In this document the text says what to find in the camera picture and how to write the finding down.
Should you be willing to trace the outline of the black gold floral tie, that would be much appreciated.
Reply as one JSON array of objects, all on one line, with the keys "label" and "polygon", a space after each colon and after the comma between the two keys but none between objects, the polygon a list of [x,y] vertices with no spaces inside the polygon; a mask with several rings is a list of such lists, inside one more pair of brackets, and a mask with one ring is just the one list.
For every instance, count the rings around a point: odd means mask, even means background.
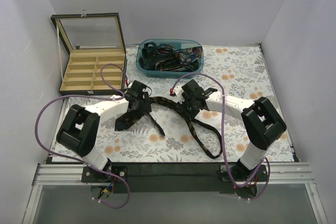
[{"label": "black gold floral tie", "polygon": [[145,115],[150,116],[150,112],[152,111],[151,105],[161,105],[166,108],[169,108],[173,110],[175,113],[177,113],[182,119],[186,122],[187,127],[192,135],[192,137],[195,139],[195,141],[198,143],[198,145],[201,147],[203,152],[211,159],[216,159],[220,157],[223,153],[223,149],[219,148],[219,153],[214,155],[200,140],[200,138],[197,136],[195,127],[193,124],[197,124],[209,131],[212,131],[215,133],[215,135],[218,138],[218,141],[222,141],[221,134],[217,129],[215,129],[213,126],[208,125],[206,123],[201,122],[200,120],[196,118],[190,117],[185,110],[182,108],[182,105],[180,103],[174,102],[168,98],[164,97],[147,97],[144,99],[131,99],[129,101],[129,105],[127,108],[127,112],[124,113],[122,116],[118,117],[115,121],[114,130],[115,131],[125,131],[129,129],[131,126],[133,126],[136,122],[138,122],[142,117]]}]

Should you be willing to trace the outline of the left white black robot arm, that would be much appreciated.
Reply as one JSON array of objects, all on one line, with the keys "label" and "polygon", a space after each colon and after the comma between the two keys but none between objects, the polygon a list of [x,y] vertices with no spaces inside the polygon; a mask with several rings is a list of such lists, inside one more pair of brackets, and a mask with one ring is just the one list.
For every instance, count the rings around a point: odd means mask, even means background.
[{"label": "left white black robot arm", "polygon": [[56,141],[73,151],[82,161],[94,167],[93,175],[100,182],[111,178],[110,163],[96,146],[101,123],[116,118],[114,130],[124,131],[134,125],[146,113],[151,112],[147,86],[133,81],[124,96],[116,93],[93,105],[70,107],[57,133]]}]

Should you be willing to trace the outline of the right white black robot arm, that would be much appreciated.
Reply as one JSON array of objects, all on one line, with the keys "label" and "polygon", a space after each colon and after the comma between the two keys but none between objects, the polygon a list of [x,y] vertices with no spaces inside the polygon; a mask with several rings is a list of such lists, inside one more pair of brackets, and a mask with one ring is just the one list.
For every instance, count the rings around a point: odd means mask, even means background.
[{"label": "right white black robot arm", "polygon": [[266,97],[251,100],[224,95],[214,88],[204,90],[195,80],[174,87],[171,94],[176,95],[182,108],[192,115],[207,110],[243,122],[249,144],[235,165],[226,166],[228,177],[235,181],[251,180],[265,160],[268,149],[287,129],[284,120]]}]

